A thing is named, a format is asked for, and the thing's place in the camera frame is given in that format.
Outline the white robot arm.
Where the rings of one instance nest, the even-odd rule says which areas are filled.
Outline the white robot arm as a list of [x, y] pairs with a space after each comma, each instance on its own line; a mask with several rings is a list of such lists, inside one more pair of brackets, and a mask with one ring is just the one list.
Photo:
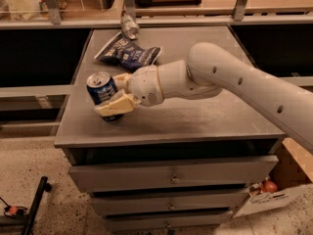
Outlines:
[[169, 98], [203, 99], [226, 89], [266, 117], [308, 152], [313, 152], [313, 93], [250, 66], [221, 47], [201, 42], [186, 60], [151, 65], [114, 78], [118, 92], [95, 107], [108, 117]]

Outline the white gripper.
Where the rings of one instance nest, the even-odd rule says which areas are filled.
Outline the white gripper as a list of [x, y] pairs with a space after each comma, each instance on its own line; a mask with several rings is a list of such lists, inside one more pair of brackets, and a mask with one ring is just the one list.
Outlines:
[[118, 90], [130, 90], [132, 94], [118, 91], [109, 100], [94, 107], [101, 117], [126, 114], [142, 106], [151, 107], [164, 101], [156, 66], [143, 67], [134, 73], [122, 73], [113, 78]]

